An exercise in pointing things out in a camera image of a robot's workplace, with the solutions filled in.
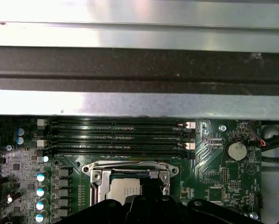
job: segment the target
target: integrated circuit chip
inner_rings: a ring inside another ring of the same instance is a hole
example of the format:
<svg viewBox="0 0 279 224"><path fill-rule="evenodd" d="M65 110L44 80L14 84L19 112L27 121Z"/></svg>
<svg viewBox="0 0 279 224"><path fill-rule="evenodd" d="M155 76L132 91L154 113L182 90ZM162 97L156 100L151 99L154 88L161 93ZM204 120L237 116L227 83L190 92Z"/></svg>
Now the integrated circuit chip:
<svg viewBox="0 0 279 224"><path fill-rule="evenodd" d="M20 212L20 207L14 207L14 213L19 213Z"/></svg>
<svg viewBox="0 0 279 224"><path fill-rule="evenodd" d="M13 165L13 170L19 170L20 169L20 165L19 164L14 164Z"/></svg>
<svg viewBox="0 0 279 224"><path fill-rule="evenodd" d="M208 200L211 202L223 202L223 188L208 188Z"/></svg>
<svg viewBox="0 0 279 224"><path fill-rule="evenodd" d="M66 207L66 206L69 206L69 199L58 199L56 201L56 203L58 203L59 207L62 207L62 206Z"/></svg>
<svg viewBox="0 0 279 224"><path fill-rule="evenodd" d="M33 183L27 184L27 190L34 190L34 189L35 189L35 185Z"/></svg>

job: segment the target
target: metal panel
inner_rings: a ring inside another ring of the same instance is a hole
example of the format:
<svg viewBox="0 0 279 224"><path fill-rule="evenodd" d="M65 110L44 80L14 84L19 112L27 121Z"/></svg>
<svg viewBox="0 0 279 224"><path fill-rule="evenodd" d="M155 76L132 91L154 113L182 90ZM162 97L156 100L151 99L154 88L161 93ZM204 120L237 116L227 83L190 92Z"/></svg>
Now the metal panel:
<svg viewBox="0 0 279 224"><path fill-rule="evenodd" d="M0 90L0 114L279 120L279 97Z"/></svg>
<svg viewBox="0 0 279 224"><path fill-rule="evenodd" d="M0 45L279 52L279 2L2 0Z"/></svg>

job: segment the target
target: dimm slot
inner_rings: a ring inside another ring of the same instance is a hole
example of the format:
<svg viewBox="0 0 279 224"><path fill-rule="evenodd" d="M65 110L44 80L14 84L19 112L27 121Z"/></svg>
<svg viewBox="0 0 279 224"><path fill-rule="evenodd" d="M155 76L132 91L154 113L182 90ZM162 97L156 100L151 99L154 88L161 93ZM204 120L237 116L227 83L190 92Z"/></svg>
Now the dimm slot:
<svg viewBox="0 0 279 224"><path fill-rule="evenodd" d="M155 120L145 120L145 119L91 119L91 118L82 118L82 119L53 119L52 124L88 124L88 125L102 125L102 124L112 124L112 125L151 125L151 126L181 126L184 125L186 121L162 121L161 119Z"/></svg>
<svg viewBox="0 0 279 224"><path fill-rule="evenodd" d="M173 135L128 135L128 134L69 134L47 135L47 139L82 139L82 140L144 140L144 141L181 141Z"/></svg>
<svg viewBox="0 0 279 224"><path fill-rule="evenodd" d="M96 131L111 131L111 132L170 132L170 133L185 133L188 129L183 127L172 127L172 126L142 126L142 125L134 125L134 126L121 126L121 125L51 125L51 129L75 129L75 130L96 130Z"/></svg>
<svg viewBox="0 0 279 224"><path fill-rule="evenodd" d="M55 154L91 154L91 155L101 155L101 154L115 154L115 155L139 155L139 156L143 156L143 155L163 155L162 151L154 151L154 150L150 150L150 151L144 151L144 150L129 150L127 152L121 151L121 150L84 150L84 149L79 149L79 150L74 150L74 149L53 149L50 151L51 154L55 155ZM177 156L187 156L188 152L187 151L178 151L178 150L174 150L174 151L168 151L165 152L165 155L177 155Z"/></svg>
<svg viewBox="0 0 279 224"><path fill-rule="evenodd" d="M111 130L80 130L80 129L54 129L49 132L50 134L57 135L57 134L120 134L120 133L126 133L126 131L111 131ZM186 136L190 132L178 132L178 131L132 131L132 134L144 134L144 135L170 135L170 136Z"/></svg>
<svg viewBox="0 0 279 224"><path fill-rule="evenodd" d="M73 149L118 149L118 150L158 150L158 151L173 151L173 150L183 150L182 146L174 145L133 145L133 144L72 144L72 143L57 143L53 145L51 148L73 148Z"/></svg>

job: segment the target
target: screw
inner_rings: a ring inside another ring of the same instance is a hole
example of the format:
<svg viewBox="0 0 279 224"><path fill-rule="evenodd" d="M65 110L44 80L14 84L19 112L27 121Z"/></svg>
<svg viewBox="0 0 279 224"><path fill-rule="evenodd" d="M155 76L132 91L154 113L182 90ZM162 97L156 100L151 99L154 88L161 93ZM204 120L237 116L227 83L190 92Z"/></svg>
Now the screw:
<svg viewBox="0 0 279 224"><path fill-rule="evenodd" d="M12 151L12 150L13 150L13 147L12 147L11 145L7 145L7 146L5 147L5 149L6 149L7 151Z"/></svg>
<svg viewBox="0 0 279 224"><path fill-rule="evenodd" d="M201 202L199 202L199 201L195 201L195 202L194 202L194 205L195 205L195 206L202 206L203 204L202 204Z"/></svg>
<svg viewBox="0 0 279 224"><path fill-rule="evenodd" d="M95 173L93 176L96 180L99 180L101 178L101 175L99 173Z"/></svg>
<svg viewBox="0 0 279 224"><path fill-rule="evenodd" d="M167 174L161 174L161 179L165 180L167 178Z"/></svg>
<svg viewBox="0 0 279 224"><path fill-rule="evenodd" d="M254 220L258 220L259 216L257 213L255 213L254 211L250 213L250 218L254 219Z"/></svg>
<svg viewBox="0 0 279 224"><path fill-rule="evenodd" d="M169 201L169 196L162 196L162 201Z"/></svg>
<svg viewBox="0 0 279 224"><path fill-rule="evenodd" d="M88 167L84 167L83 171L87 173L89 171L89 168Z"/></svg>
<svg viewBox="0 0 279 224"><path fill-rule="evenodd" d="M219 125L219 131L225 132L227 130L227 127L225 125Z"/></svg>

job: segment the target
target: cpu socket lever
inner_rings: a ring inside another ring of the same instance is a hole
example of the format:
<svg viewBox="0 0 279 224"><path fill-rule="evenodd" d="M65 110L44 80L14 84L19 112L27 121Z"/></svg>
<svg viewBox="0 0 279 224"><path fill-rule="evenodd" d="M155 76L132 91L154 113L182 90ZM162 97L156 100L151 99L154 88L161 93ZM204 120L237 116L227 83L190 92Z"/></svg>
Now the cpu socket lever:
<svg viewBox="0 0 279 224"><path fill-rule="evenodd" d="M163 195L170 195L170 179L179 168L156 161L96 161L82 167L90 177L91 205L105 199L115 199L122 204L131 195L141 194L140 179L160 179Z"/></svg>

